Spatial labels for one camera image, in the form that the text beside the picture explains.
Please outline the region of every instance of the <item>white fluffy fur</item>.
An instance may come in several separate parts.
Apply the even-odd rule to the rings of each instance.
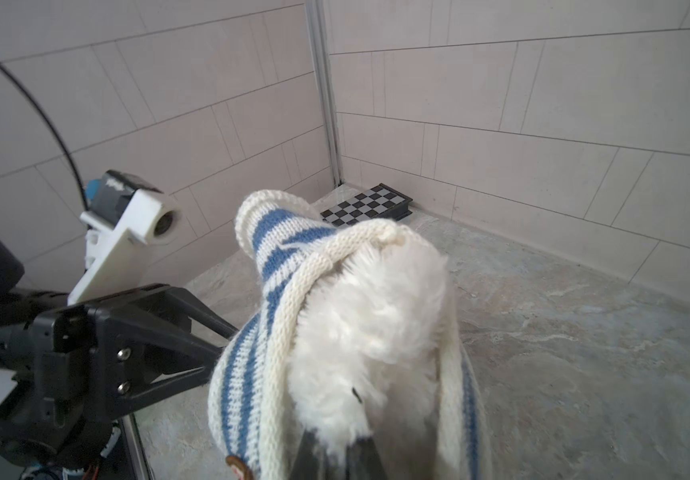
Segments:
[[[332,458],[374,435],[390,478],[432,476],[447,291],[446,258],[411,241],[364,244],[311,289],[288,386],[296,417]]]

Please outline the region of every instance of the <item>metal bolt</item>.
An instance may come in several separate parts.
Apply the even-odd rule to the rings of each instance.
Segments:
[[[121,361],[128,360],[130,356],[131,356],[131,349],[130,348],[121,349],[118,351],[118,353],[115,354],[115,358],[117,358]]]

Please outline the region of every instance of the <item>stone surface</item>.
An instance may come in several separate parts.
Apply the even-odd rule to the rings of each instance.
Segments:
[[[404,222],[449,256],[496,478],[690,478],[690,306],[423,212]],[[241,252],[187,287],[236,326],[259,305]],[[234,477],[205,386],[138,421],[158,478]]]

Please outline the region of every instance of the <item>black and white checkered board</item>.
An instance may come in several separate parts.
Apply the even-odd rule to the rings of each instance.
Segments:
[[[379,184],[362,194],[345,200],[321,212],[324,221],[334,226],[354,225],[370,218],[393,218],[400,220],[411,213],[408,203],[412,199],[404,194]]]

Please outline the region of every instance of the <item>white tiled wall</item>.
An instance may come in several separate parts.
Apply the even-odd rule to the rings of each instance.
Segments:
[[[345,181],[690,302],[690,0],[324,0]]]
[[[233,253],[231,221],[251,191],[316,200],[333,188],[307,31],[302,0],[0,0],[0,59],[84,181],[127,171],[182,207],[150,282],[187,282]],[[24,286],[80,278],[81,210],[60,150],[0,75],[0,238]]]

